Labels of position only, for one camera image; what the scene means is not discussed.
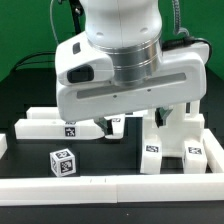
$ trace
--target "white block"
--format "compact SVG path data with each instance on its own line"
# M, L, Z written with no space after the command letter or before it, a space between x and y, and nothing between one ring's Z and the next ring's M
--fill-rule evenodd
M182 161L185 174L206 172L207 157L203 144L194 140L184 141L183 151Z
M162 163L162 142L155 137L145 139L142 148L141 173L160 174Z
M92 120L65 123L56 119L20 119L15 124L17 139L98 139L104 133Z
M186 114L186 105L175 105L167 118L166 126L157 127L155 110L149 110L143 117L143 141L150 136L159 136L162 141L163 157L179 157L183 155L184 141L194 139L202 142L204 131L204 117L197 114L197 103L193 104L192 114Z
M166 202L224 200L224 174L173 174L108 177L117 201Z
M50 153L51 170L57 177L76 173L75 156L69 149Z
M5 134L0 134L0 159L2 158L6 150L7 150L6 136Z
M105 177L0 180L0 206L116 202L116 185Z
M27 119L61 119L57 107L30 107Z
M224 150L209 129L204 130L203 142L212 172L224 173Z
M113 135L106 135L107 139L122 139L124 137L125 114L105 117L112 120Z
M194 101L191 102L190 104L190 115L192 117L195 117L199 114L199 110L200 110L200 101Z

